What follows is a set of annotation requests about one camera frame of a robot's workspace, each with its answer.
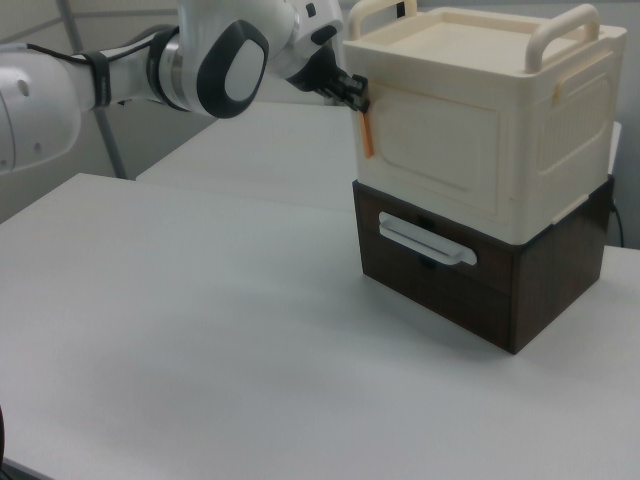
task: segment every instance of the dark wooden drawer box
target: dark wooden drawer box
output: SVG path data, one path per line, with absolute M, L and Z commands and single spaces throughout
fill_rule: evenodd
M 600 276 L 613 178 L 525 245 L 506 244 L 357 181 L 353 188 L 365 275 L 508 352 L 520 351 Z M 403 229 L 455 242 L 465 253 L 448 245 L 423 253 Z M 398 243 L 404 240 L 409 243 Z M 468 263 L 456 263 L 460 258 Z

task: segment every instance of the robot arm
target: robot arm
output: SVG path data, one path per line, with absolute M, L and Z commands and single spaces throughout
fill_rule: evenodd
M 336 66 L 337 0 L 178 0 L 179 27 L 125 47 L 74 55 L 0 46 L 0 175 L 67 152 L 81 113 L 152 100 L 231 118 L 253 101 L 265 69 L 303 91 L 366 111 L 367 83 Z

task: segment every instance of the white table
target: white table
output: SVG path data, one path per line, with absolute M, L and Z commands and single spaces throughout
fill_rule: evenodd
M 353 211 L 356 177 L 348 108 L 256 102 L 203 130 L 137 181 Z
M 638 252 L 513 357 L 348 212 L 78 176 L 0 246 L 6 456 L 53 479 L 638 478 Z

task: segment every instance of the black cable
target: black cable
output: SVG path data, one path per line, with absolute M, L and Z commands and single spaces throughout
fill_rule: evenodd
M 620 217 L 620 212 L 618 211 L 618 206 L 616 205 L 615 200 L 613 201 L 613 205 L 611 205 L 611 211 L 615 213 L 616 218 L 618 219 L 618 228 L 620 229 L 620 246 L 624 248 L 624 229 L 622 228 L 622 218 Z
M 120 60 L 121 58 L 126 57 L 127 55 L 131 55 L 132 53 L 143 50 L 147 48 L 149 45 L 151 45 L 151 41 L 141 43 L 137 47 L 134 47 L 130 50 L 126 50 L 122 53 L 114 55 L 113 57 L 108 57 L 107 59 L 109 60 L 109 63 L 115 62 L 116 60 Z M 73 57 L 71 55 L 65 55 L 64 53 L 56 52 L 55 50 L 49 50 L 48 48 L 44 48 L 39 45 L 34 45 L 32 43 L 27 43 L 27 49 L 33 50 L 35 52 L 44 53 L 46 55 L 57 58 L 59 60 L 64 60 L 65 62 L 77 63 L 79 65 L 91 65 L 91 62 L 89 62 L 86 58 L 78 58 L 78 57 Z
M 27 43 L 27 49 L 33 50 L 35 52 L 44 53 L 51 57 L 64 60 L 69 63 L 77 63 L 80 65 L 89 65 L 89 62 L 85 58 L 76 58 L 71 55 L 65 55 L 64 53 L 56 52 L 54 50 L 49 50 L 48 48 L 40 47 L 38 45 L 33 45 L 32 43 Z
M 134 47 L 131 50 L 127 50 L 126 52 L 119 53 L 118 55 L 114 55 L 113 57 L 107 57 L 107 59 L 109 60 L 109 62 L 115 62 L 116 60 L 120 60 L 121 58 L 131 55 L 132 53 L 139 52 L 140 50 L 143 50 L 150 45 L 151 45 L 151 40 L 149 40 L 148 42 L 141 43 L 137 47 Z

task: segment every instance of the white handle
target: white handle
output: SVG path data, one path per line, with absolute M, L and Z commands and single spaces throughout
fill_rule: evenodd
M 349 13 L 349 40 L 360 38 L 360 24 L 365 18 L 398 3 L 398 0 L 362 0 L 356 3 Z M 417 0 L 405 0 L 404 5 L 407 17 L 415 17 L 418 14 Z
M 410 248 L 425 257 L 443 265 L 457 265 L 460 262 L 475 265 L 476 254 L 470 248 L 405 222 L 386 212 L 380 213 L 380 235 Z
M 525 72 L 542 70 L 542 55 L 549 44 L 576 28 L 585 26 L 584 42 L 594 42 L 600 36 L 600 14 L 593 5 L 580 5 L 540 25 L 527 45 Z

